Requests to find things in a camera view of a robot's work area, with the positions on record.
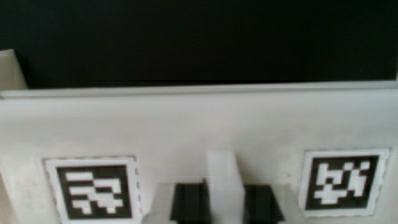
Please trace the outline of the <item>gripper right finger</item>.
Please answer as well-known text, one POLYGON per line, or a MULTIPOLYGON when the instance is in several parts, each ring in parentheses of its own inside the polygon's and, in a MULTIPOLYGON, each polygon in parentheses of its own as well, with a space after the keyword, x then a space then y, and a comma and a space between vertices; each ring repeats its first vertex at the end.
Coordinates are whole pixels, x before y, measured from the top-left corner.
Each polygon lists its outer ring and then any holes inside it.
POLYGON ((268 185, 245 186, 243 224, 279 224, 284 215, 268 185))

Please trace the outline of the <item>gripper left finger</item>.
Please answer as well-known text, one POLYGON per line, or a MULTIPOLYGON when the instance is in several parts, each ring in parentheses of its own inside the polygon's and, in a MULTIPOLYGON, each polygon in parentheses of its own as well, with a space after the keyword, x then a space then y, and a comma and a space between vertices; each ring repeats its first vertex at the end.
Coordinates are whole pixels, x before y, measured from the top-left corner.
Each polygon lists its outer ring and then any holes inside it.
POLYGON ((211 224, 206 182, 176 184, 169 220, 176 224, 211 224))

